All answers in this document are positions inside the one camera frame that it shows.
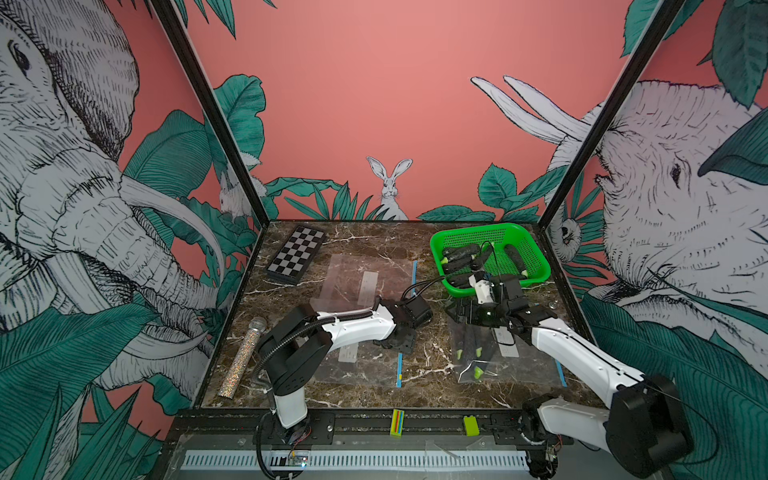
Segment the clear zip bag blue zipper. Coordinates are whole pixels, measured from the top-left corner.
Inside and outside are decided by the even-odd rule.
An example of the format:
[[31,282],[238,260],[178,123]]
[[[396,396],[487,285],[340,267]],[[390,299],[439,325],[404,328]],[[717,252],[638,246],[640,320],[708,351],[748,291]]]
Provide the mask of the clear zip bag blue zipper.
[[[459,366],[455,360],[455,348],[460,325],[450,324],[452,363],[457,380]],[[505,328],[491,330],[497,345],[490,367],[480,381],[468,383],[533,383],[546,387],[567,387],[563,368],[556,360],[513,337]]]

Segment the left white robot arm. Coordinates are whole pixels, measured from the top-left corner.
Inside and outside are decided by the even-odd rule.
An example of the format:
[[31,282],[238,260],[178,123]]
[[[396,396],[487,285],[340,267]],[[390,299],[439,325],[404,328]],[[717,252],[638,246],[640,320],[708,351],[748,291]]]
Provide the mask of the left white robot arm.
[[326,356],[349,345],[373,342],[384,349],[409,354],[417,330],[433,317],[426,300],[378,297],[371,307],[322,312],[309,304],[291,311],[257,344],[259,362],[273,396],[272,410],[285,430],[308,422],[305,385]]

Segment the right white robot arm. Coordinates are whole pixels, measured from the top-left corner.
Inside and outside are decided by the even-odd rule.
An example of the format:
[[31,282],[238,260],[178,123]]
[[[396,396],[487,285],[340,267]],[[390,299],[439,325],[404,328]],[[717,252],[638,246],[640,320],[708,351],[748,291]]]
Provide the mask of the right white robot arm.
[[460,359],[479,365],[481,329],[503,328],[577,376],[602,401],[600,408],[541,396],[524,403],[517,418],[520,439],[532,446],[526,462],[537,479],[554,476],[557,445],[570,438],[606,451],[628,473],[647,478],[694,450],[677,387],[662,375],[648,376],[576,333],[555,311],[533,305],[519,281],[471,278],[474,294],[453,299],[447,315],[463,326]]

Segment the eggplant in basket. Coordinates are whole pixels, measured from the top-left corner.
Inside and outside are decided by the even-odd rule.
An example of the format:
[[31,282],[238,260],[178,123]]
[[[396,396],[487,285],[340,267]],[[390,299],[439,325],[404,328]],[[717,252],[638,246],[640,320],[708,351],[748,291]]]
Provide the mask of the eggplant in basket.
[[515,268],[518,271],[518,274],[522,278],[527,278],[528,270],[523,260],[523,257],[519,253],[518,249],[512,244],[507,244],[504,246],[504,252],[514,264]]
[[486,261],[487,258],[482,255],[468,255],[462,258],[457,258],[442,265],[443,274],[450,276],[464,268],[469,268],[471,271],[475,271],[481,269]]
[[443,250],[442,263],[449,263],[460,260],[465,257],[472,257],[480,252],[480,246],[476,243],[468,244],[462,247],[446,247]]

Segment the green plastic basket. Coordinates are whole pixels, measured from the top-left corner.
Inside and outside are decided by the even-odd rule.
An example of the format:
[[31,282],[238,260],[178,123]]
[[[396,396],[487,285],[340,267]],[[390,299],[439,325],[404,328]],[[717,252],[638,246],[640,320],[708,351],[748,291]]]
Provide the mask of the green plastic basket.
[[551,276],[551,267],[532,235],[521,225],[496,223],[469,226],[435,233],[430,239],[430,248],[437,265],[438,274],[448,276],[444,267],[446,249],[457,249],[476,244],[483,250],[493,246],[483,270],[491,276],[504,274],[522,275],[523,288],[542,284]]

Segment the striped colour block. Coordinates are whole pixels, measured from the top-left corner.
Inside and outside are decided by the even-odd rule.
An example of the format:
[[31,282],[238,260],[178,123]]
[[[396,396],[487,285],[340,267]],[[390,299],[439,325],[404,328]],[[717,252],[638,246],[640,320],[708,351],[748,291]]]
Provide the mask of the striped colour block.
[[400,409],[392,410],[390,435],[393,437],[401,437],[404,429],[405,412]]

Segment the green small block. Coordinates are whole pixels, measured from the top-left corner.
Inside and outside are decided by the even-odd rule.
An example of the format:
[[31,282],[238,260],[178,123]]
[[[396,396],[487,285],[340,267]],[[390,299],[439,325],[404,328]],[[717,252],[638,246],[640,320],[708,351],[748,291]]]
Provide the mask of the green small block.
[[463,425],[467,437],[477,437],[480,435],[479,423],[474,415],[464,416]]

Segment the black white checkerboard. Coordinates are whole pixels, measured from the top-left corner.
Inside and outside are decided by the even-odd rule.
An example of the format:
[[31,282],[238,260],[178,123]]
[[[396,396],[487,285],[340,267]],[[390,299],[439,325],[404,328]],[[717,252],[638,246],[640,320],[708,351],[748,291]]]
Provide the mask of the black white checkerboard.
[[273,255],[265,268],[266,276],[281,284],[297,285],[326,237],[323,230],[299,224]]

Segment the white perforated rail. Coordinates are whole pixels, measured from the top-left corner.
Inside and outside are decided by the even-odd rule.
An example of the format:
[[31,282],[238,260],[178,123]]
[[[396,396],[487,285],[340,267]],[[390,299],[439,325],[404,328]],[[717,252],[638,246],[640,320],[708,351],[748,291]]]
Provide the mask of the white perforated rail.
[[272,472],[302,471],[526,471],[522,451],[442,451],[442,450],[304,450],[266,452],[258,458],[254,451],[189,450],[182,471],[257,471],[265,464]]

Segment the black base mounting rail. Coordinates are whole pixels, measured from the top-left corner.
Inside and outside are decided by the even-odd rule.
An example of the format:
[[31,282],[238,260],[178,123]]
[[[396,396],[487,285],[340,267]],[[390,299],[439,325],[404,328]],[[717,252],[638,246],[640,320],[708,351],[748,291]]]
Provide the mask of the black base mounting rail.
[[[479,435],[490,436],[502,446],[515,446],[524,450],[541,449],[524,439],[520,431],[518,409],[425,409],[406,408],[403,437],[407,435],[453,435],[465,437],[464,420],[474,417]],[[312,433],[310,442],[329,445],[345,434],[388,436],[395,409],[389,408],[311,408],[308,410]],[[266,408],[201,408],[188,409],[176,416],[166,437],[176,442],[184,435],[236,435],[251,438],[264,416],[271,412]]]

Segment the right black frame post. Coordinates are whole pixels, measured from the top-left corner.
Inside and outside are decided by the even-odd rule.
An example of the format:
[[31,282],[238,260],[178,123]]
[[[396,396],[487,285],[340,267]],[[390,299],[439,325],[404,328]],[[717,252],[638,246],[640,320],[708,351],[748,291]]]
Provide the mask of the right black frame post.
[[592,158],[600,140],[607,132],[613,119],[622,109],[632,88],[661,44],[666,32],[684,3],[684,0],[665,0],[656,6],[653,15],[629,56],[627,64],[606,99],[602,110],[583,140],[552,200],[539,218],[537,226],[541,230],[546,229],[556,217],[558,208],[565,202],[567,194],[573,188],[588,161]]

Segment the black frame post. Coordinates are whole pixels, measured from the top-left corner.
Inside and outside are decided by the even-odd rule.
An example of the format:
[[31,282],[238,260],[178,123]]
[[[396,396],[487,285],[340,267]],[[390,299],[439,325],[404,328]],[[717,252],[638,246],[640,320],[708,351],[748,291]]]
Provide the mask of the black frame post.
[[197,53],[186,33],[178,9],[173,1],[151,0],[155,14],[178,58],[195,95],[201,104],[214,137],[221,145],[229,165],[233,168],[260,227],[268,227],[269,216],[252,183],[233,133],[208,81]]
[[607,132],[613,119],[622,109],[632,88],[661,44],[666,32],[684,3],[684,0],[665,0],[656,6],[653,15],[629,56],[627,64],[606,99],[602,110],[583,140],[552,200],[539,218],[537,226],[541,230],[546,229],[556,217],[558,208],[565,202],[567,194],[573,188],[588,161],[592,158],[600,140]]

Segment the left black frame post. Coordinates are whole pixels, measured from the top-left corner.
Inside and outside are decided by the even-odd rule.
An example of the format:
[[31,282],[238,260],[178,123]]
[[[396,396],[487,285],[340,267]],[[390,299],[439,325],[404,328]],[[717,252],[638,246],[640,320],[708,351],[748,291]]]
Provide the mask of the left black frame post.
[[252,183],[233,133],[208,81],[197,53],[186,33],[178,9],[173,1],[151,0],[155,14],[178,58],[195,95],[201,104],[214,137],[221,145],[229,165],[233,168],[260,227],[268,227],[269,216]]

